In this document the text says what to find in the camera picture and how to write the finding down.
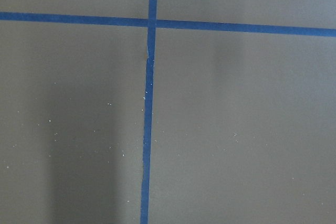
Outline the blue tape line lengthwise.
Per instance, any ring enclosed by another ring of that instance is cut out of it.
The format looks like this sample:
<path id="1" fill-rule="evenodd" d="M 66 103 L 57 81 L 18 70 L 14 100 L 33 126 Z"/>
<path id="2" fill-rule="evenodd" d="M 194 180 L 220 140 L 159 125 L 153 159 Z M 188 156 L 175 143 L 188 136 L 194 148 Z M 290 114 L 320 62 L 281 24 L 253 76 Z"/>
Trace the blue tape line lengthwise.
<path id="1" fill-rule="evenodd" d="M 145 224 L 149 222 L 156 14 L 157 14 L 157 0 L 149 0 L 147 60 L 145 70 L 145 93 L 144 93 L 144 128 L 143 128 L 143 152 L 142 152 L 143 176 L 141 184 L 140 224 Z"/>

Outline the blue tape line crosswise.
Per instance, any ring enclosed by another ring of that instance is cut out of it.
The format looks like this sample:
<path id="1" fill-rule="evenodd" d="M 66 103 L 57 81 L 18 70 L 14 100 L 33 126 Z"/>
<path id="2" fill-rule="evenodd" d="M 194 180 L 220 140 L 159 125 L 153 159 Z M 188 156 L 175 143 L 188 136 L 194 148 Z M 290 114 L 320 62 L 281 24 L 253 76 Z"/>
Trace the blue tape line crosswise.
<path id="1" fill-rule="evenodd" d="M 214 23 L 214 22 L 196 22 L 196 21 L 164 20 L 164 19 L 150 21 L 148 19 L 142 19 L 142 18 L 1 12 L 1 20 L 335 37 L 335 29 L 331 28 Z"/>

